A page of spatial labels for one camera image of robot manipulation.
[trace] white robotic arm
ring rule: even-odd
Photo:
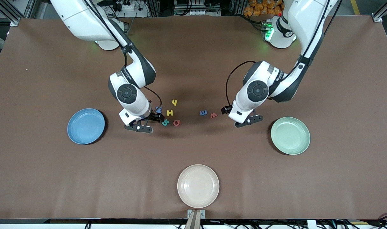
[[[289,74],[265,61],[256,62],[247,71],[243,87],[231,106],[222,108],[222,113],[236,121],[236,126],[251,125],[262,117],[250,116],[268,96],[277,102],[292,99],[311,65],[323,39],[323,19],[327,17],[338,0],[297,0],[287,4],[288,24],[301,42],[301,54]]]
[[[164,116],[152,112],[151,105],[140,88],[154,82],[156,72],[152,64],[140,53],[132,41],[114,21],[107,18],[100,6],[91,0],[51,0],[61,19],[77,38],[85,41],[114,43],[121,47],[133,63],[109,77],[108,87],[113,97],[123,107],[119,113],[125,128],[136,132],[151,133],[141,120],[162,122]]]

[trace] table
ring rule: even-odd
[[[370,16],[336,17],[294,99],[267,101],[257,109],[264,120],[243,128],[220,113],[227,75],[247,60],[288,72],[298,41],[275,49],[241,18],[207,16],[135,19],[130,38],[155,66],[150,88],[180,126],[156,123],[152,135],[124,129],[107,88],[124,64],[119,50],[75,38],[60,20],[22,19],[11,28],[0,56],[0,218],[186,217],[176,183],[192,164],[220,180],[207,218],[387,212],[387,38]],[[249,67],[232,75],[230,100]],[[83,108],[108,120],[92,145],[67,137],[67,122]],[[272,145],[269,128],[284,116],[310,130],[301,155]]]

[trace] yellow floor line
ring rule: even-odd
[[[352,4],[353,12],[355,12],[355,15],[360,15],[361,12],[359,11],[358,4],[356,4],[356,0],[350,0],[350,3]]]

